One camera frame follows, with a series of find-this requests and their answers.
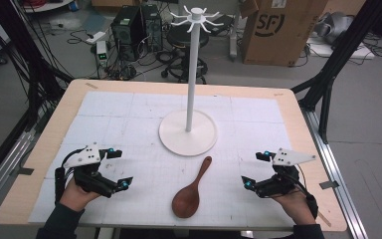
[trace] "round white base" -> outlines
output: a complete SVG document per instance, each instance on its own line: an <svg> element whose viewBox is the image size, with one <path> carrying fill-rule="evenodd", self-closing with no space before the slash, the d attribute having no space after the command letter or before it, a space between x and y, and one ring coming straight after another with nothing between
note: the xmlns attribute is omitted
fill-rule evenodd
<svg viewBox="0 0 382 239"><path fill-rule="evenodd" d="M196 156L208 151L217 140L217 129L206 114L194 111L191 131L185 130L187 111L167 115L159 128L160 139L172 152L183 156Z"/></svg>

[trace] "person's arm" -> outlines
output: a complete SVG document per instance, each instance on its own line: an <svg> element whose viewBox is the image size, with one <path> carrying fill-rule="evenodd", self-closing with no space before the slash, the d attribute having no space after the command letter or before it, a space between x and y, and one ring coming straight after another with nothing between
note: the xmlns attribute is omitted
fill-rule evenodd
<svg viewBox="0 0 382 239"><path fill-rule="evenodd" d="M300 192L292 192L284 196L274 197L285 213L292 218L295 225L293 226L294 239L323 239L324 235L320 225L316 224L311 211L306 204L305 195Z"/></svg>
<svg viewBox="0 0 382 239"><path fill-rule="evenodd" d="M71 179L45 226L39 229L36 239L77 238L75 231L80 218L87 204L97 197L97 193L83 191Z"/></svg>

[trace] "human hand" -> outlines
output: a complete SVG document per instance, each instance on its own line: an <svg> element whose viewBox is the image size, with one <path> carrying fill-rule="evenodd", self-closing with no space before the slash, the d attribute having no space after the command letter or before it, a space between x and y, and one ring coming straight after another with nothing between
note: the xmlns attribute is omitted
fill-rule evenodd
<svg viewBox="0 0 382 239"><path fill-rule="evenodd" d="M95 192L85 192L80 186L77 186L74 179L71 178L61 197L60 203L75 211L81 211L85 209L89 202L99 196L100 195Z"/></svg>
<svg viewBox="0 0 382 239"><path fill-rule="evenodd" d="M293 191L283 196L273 197L285 213L292 218L296 225L316 224L314 217L306 204L306 197L301 191Z"/></svg>

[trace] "wooden spoon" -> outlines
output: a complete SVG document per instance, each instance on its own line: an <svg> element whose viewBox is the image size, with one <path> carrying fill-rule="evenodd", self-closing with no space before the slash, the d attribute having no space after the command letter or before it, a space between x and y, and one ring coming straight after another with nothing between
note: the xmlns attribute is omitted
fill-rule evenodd
<svg viewBox="0 0 382 239"><path fill-rule="evenodd" d="M194 215L200 204L200 196L198 194L198 183L207 168L212 163L212 157L207 156L201 163L200 171L195 180L188 186L179 190L172 200L173 213L179 218L188 218Z"/></svg>

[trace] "spoon handle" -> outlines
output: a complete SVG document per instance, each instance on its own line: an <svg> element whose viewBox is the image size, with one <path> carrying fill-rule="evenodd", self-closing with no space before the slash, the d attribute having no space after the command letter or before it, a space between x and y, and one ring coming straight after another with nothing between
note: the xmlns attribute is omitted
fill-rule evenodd
<svg viewBox="0 0 382 239"><path fill-rule="evenodd" d="M204 158L203 162L201 163L200 171L198 172L197 177L193 181L193 184L198 184L203 174L206 172L207 168L209 168L210 164L212 163L212 157L207 156Z"/></svg>

